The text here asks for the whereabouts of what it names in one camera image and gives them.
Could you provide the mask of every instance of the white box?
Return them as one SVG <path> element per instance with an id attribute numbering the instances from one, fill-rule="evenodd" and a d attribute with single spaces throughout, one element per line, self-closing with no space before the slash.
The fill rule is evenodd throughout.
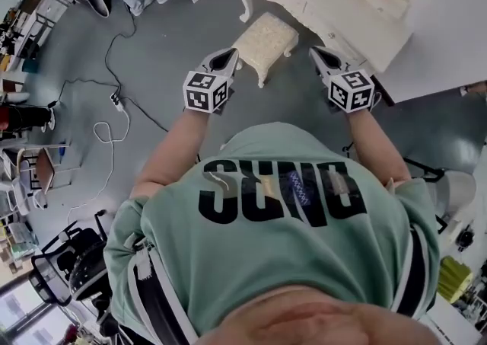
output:
<path id="1" fill-rule="evenodd" d="M 213 113 L 228 99 L 232 78 L 212 73 L 188 73 L 183 86 L 184 104 L 189 110 Z"/>
<path id="2" fill-rule="evenodd" d="M 363 110 L 372 105 L 374 83 L 364 69 L 332 75 L 328 98 L 346 113 Z"/>

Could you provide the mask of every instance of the red object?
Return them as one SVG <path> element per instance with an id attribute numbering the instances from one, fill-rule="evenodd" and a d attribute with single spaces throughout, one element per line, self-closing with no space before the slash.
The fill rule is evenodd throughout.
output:
<path id="1" fill-rule="evenodd" d="M 8 108 L 0 107 L 0 130 L 5 130 L 8 128 Z"/>
<path id="2" fill-rule="evenodd" d="M 74 343 L 78 339 L 78 328 L 73 324 L 70 324 L 66 329 L 64 338 L 62 340 L 63 344 Z"/>

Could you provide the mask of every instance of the electrical cord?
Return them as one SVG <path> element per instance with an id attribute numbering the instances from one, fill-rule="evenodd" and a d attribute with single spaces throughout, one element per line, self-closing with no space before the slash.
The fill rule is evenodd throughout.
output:
<path id="1" fill-rule="evenodd" d="M 84 84 L 87 84 L 89 82 L 93 82 L 94 84 L 97 84 L 97 85 L 100 85 L 100 86 L 107 86 L 107 87 L 112 87 L 112 88 L 117 88 L 117 89 L 119 87 L 118 85 L 115 85 L 115 84 L 109 84 L 107 82 L 101 82 L 101 81 L 93 80 L 93 79 L 85 80 L 83 78 L 76 78 L 74 80 L 65 80 L 63 82 L 63 84 L 62 84 L 61 91 L 59 92 L 58 99 L 53 102 L 54 105 L 58 104 L 61 101 L 62 92 L 64 92 L 64 88 L 65 88 L 66 84 L 72 85 L 72 84 L 75 84 L 76 82 L 83 82 Z"/>
<path id="2" fill-rule="evenodd" d="M 123 142 L 125 140 L 125 138 L 127 137 L 127 135 L 129 134 L 129 131 L 130 131 L 130 116 L 125 110 L 123 110 L 122 112 L 125 114 L 125 116 L 127 118 L 127 129 L 126 129 L 125 134 L 123 135 L 123 137 L 121 139 L 113 139 L 112 130 L 110 128 L 110 125 L 107 122 L 98 122 L 98 123 L 95 123 L 93 126 L 93 133 L 97 137 L 97 139 L 100 142 L 102 142 L 103 144 L 110 144 L 110 147 L 112 149 L 112 154 L 110 157 L 110 173 L 108 174 L 108 177 L 107 177 L 107 180 L 105 181 L 105 184 L 102 186 L 102 188 L 100 190 L 98 190 L 98 193 L 96 196 L 92 197 L 91 199 L 89 199 L 87 202 L 81 204 L 80 206 L 74 206 L 74 207 L 71 207 L 69 209 L 68 216 L 66 217 L 68 225 L 70 225 L 69 216 L 71 215 L 71 212 L 74 209 L 83 208 L 83 207 L 87 206 L 88 204 L 90 204 L 91 202 L 94 202 L 96 199 L 98 199 L 98 197 L 100 197 L 101 193 L 105 190 L 105 188 L 107 188 L 108 181 L 110 181 L 110 178 L 112 177 L 114 164 L 115 164 L 115 145 L 114 145 L 114 143 Z M 108 134 L 108 140 L 107 141 L 103 140 L 97 133 L 97 127 L 101 126 L 101 125 L 105 125 L 107 127 L 107 134 Z"/>
<path id="3" fill-rule="evenodd" d="M 117 97 L 120 97 L 120 92 L 122 91 L 122 82 L 120 81 L 118 75 L 116 75 L 116 73 L 110 68 L 110 65 L 108 64 L 108 58 L 109 58 L 109 55 L 110 55 L 110 51 L 111 51 L 111 49 L 113 47 L 113 43 L 115 43 L 115 40 L 118 37 L 122 37 L 122 38 L 128 40 L 131 37 L 133 37 L 135 35 L 135 33 L 137 32 L 137 24 L 135 23 L 134 16 L 133 16 L 132 13 L 130 13 L 130 10 L 129 10 L 129 8 L 127 6 L 126 6 L 126 10 L 129 13 L 130 18 L 132 19 L 133 31 L 130 34 L 128 34 L 128 35 L 125 35 L 123 32 L 119 32 L 117 35 L 115 35 L 113 37 L 112 41 L 110 42 L 110 46 L 108 47 L 107 53 L 105 54 L 105 67 L 110 72 L 110 74 L 115 78 L 115 81 L 118 84 L 118 89 L 115 92 L 115 95 Z"/>
<path id="4" fill-rule="evenodd" d="M 134 104 L 143 114 L 145 117 L 147 117 L 153 124 L 155 124 L 157 127 L 159 127 L 160 129 L 162 129 L 163 131 L 165 131 L 166 133 L 169 132 L 168 129 L 164 128 L 156 119 L 154 119 L 153 117 L 151 117 L 147 112 L 145 112 L 142 107 L 140 105 L 138 105 L 136 102 L 134 102 L 133 99 L 131 99 L 130 97 L 127 97 L 127 96 L 124 96 L 124 97 L 121 97 L 120 98 L 121 101 L 123 100 L 128 100 L 130 101 L 132 104 Z"/>

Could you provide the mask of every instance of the black stripe on sleeve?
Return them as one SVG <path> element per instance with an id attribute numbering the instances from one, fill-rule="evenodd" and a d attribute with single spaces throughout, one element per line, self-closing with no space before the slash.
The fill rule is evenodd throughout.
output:
<path id="1" fill-rule="evenodd" d="M 189 345 L 154 268 L 152 268 L 152 276 L 139 280 L 137 266 L 134 266 L 134 275 L 138 294 L 159 340 L 164 345 Z"/>
<path id="2" fill-rule="evenodd" d="M 426 272 L 425 259 L 416 230 L 411 230 L 412 236 L 412 261 L 409 278 L 404 290 L 403 300 L 399 304 L 397 312 L 408 317 L 412 317 L 421 301 L 423 290 L 425 288 Z"/>

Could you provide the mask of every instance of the white cable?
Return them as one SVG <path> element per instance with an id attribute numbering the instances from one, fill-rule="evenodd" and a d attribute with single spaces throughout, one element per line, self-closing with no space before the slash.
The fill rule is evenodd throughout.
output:
<path id="1" fill-rule="evenodd" d="M 129 134 L 129 130 L 130 130 L 130 116 L 127 114 L 127 112 L 125 110 L 123 110 L 122 112 L 127 117 L 127 130 L 125 131 L 125 135 L 121 139 L 113 139 L 112 138 L 112 130 L 110 128 L 110 125 L 107 122 L 98 122 L 98 123 L 95 123 L 95 125 L 93 126 L 93 133 L 97 137 L 97 139 L 100 142 L 104 143 L 105 145 L 110 144 L 110 146 L 112 148 L 112 156 L 111 156 L 111 162 L 110 162 L 110 173 L 108 174 L 108 177 L 107 177 L 107 180 L 105 181 L 105 184 L 98 191 L 98 193 L 97 193 L 97 195 L 95 197 L 92 197 L 86 203 L 83 203 L 80 206 L 71 207 L 69 209 L 68 216 L 66 217 L 66 220 L 68 221 L 68 225 L 70 224 L 69 223 L 69 216 L 71 215 L 72 210 L 73 209 L 80 209 L 80 208 L 82 208 L 84 206 L 87 206 L 89 203 L 95 201 L 96 199 L 98 199 L 98 197 L 101 195 L 101 193 L 107 187 L 108 181 L 110 181 L 110 177 L 112 177 L 112 174 L 113 174 L 113 163 L 114 163 L 114 158 L 115 158 L 115 146 L 114 146 L 113 143 L 115 143 L 115 142 L 123 142 L 125 140 L 125 138 L 127 137 L 127 135 Z M 108 140 L 107 141 L 104 141 L 102 138 L 100 138 L 100 136 L 98 135 L 97 130 L 96 130 L 97 126 L 102 125 L 102 124 L 104 124 L 105 126 L 107 126 L 107 129 L 108 129 Z"/>
<path id="2" fill-rule="evenodd" d="M 381 100 L 382 100 L 382 94 L 380 92 L 375 92 L 372 99 L 371 112 L 380 103 Z"/>

